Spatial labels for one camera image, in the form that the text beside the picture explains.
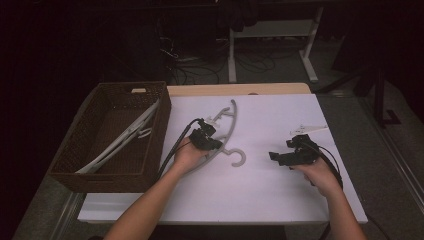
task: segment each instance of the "black cable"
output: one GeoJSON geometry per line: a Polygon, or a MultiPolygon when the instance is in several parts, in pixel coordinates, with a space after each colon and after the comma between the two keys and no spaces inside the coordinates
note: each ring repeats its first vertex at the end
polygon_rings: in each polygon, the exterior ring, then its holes
{"type": "Polygon", "coordinates": [[[178,151],[180,151],[181,148],[183,148],[185,145],[191,143],[191,141],[188,141],[187,143],[184,143],[181,147],[177,148],[177,150],[175,150],[175,153],[177,153],[178,151]]]}
{"type": "Polygon", "coordinates": [[[387,240],[390,240],[390,237],[389,237],[389,235],[387,235],[387,233],[383,230],[383,228],[380,226],[380,224],[378,224],[377,223],[377,221],[375,221],[375,219],[374,218],[372,218],[368,213],[365,213],[365,215],[367,216],[367,218],[369,219],[369,220],[371,220],[371,222],[373,222],[374,223],[374,225],[378,228],[378,230],[380,230],[380,232],[384,235],[384,237],[387,239],[387,240]]]}
{"type": "Polygon", "coordinates": [[[184,131],[181,133],[180,137],[177,139],[177,141],[175,142],[174,146],[171,148],[171,150],[168,153],[168,156],[165,158],[165,161],[163,162],[162,166],[160,167],[158,174],[156,176],[156,181],[157,182],[163,174],[163,171],[166,168],[166,165],[168,165],[169,160],[172,158],[172,156],[174,156],[174,154],[178,151],[178,145],[180,145],[181,141],[183,140],[183,138],[185,137],[185,135],[187,134],[188,130],[190,130],[191,125],[193,125],[193,123],[200,121],[201,119],[196,118],[193,121],[191,121],[186,128],[184,129],[184,131]]]}
{"type": "Polygon", "coordinates": [[[339,164],[337,163],[337,160],[336,160],[336,158],[334,157],[334,155],[333,155],[330,151],[328,151],[326,148],[321,147],[321,146],[318,146],[318,147],[319,147],[319,148],[321,148],[322,150],[326,151],[328,154],[330,154],[330,156],[331,156],[331,157],[333,158],[333,160],[334,160],[334,163],[336,163],[337,172],[339,172],[339,173],[340,173],[339,164]]]}

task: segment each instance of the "person's right hand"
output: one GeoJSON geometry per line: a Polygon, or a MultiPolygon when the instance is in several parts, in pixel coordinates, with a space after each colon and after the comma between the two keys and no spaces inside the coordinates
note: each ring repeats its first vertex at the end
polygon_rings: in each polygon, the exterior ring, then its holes
{"type": "Polygon", "coordinates": [[[174,163],[171,166],[171,169],[178,169],[181,173],[186,173],[192,168],[194,168],[199,159],[209,151],[203,151],[197,149],[191,142],[188,137],[183,138],[178,150],[175,153],[174,163]]]}
{"type": "Polygon", "coordinates": [[[318,158],[313,164],[296,165],[291,168],[302,171],[305,179],[311,181],[324,197],[328,197],[332,192],[342,190],[327,163],[321,158],[318,158]]]}

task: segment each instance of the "wicker basket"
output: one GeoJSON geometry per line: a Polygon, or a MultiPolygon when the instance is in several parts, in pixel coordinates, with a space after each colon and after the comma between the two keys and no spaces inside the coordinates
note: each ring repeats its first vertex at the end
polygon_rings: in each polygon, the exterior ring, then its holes
{"type": "Polygon", "coordinates": [[[165,82],[101,83],[87,97],[68,131],[49,175],[74,192],[144,192],[155,181],[171,112],[165,82]],[[133,93],[133,89],[145,91],[133,93]],[[96,173],[77,174],[157,99],[146,128],[96,173]]]}

